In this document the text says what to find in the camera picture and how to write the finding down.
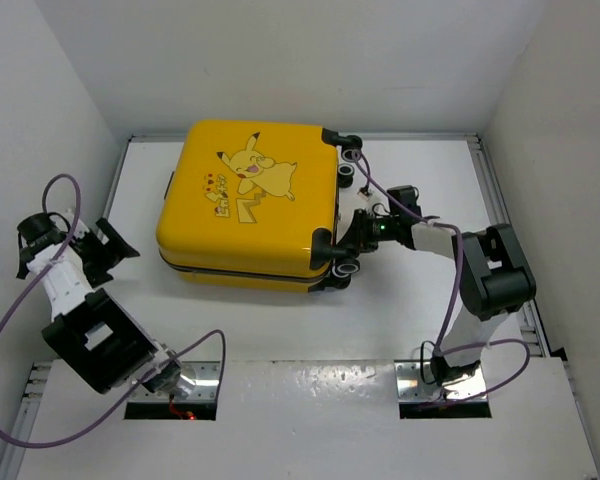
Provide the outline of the yellow suitcase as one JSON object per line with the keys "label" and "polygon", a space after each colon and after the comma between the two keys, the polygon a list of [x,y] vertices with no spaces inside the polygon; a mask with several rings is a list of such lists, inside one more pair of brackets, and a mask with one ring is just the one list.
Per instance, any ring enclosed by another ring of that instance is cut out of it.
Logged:
{"label": "yellow suitcase", "polygon": [[360,266],[337,244],[339,152],[361,146],[318,125],[197,122],[156,227],[162,260],[199,283],[347,288]]}

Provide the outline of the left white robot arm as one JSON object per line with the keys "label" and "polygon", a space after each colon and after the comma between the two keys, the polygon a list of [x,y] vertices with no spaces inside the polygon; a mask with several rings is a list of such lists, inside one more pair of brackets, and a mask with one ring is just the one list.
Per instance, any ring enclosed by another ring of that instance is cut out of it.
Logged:
{"label": "left white robot arm", "polygon": [[152,338],[103,287],[113,267],[139,253],[107,219],[96,225],[92,231],[71,212],[40,212],[17,226],[17,276],[40,276],[51,304],[43,339],[100,394],[136,380],[151,393],[176,395],[182,367],[174,351]]}

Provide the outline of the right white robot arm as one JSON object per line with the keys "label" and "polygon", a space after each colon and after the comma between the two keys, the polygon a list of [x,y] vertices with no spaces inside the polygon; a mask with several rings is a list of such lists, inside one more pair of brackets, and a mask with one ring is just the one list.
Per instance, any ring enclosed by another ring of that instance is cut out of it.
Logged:
{"label": "right white robot arm", "polygon": [[455,318],[453,308],[448,308],[433,342],[429,371],[422,375],[427,384],[441,386],[475,372],[496,330],[535,297],[537,287],[511,225],[458,233],[438,218],[422,216],[418,199],[415,187],[394,187],[388,190],[387,213],[355,210],[337,243],[332,275],[351,276],[358,269],[357,257],[375,251],[381,242],[396,242],[454,262],[450,302],[460,301],[461,308]]}

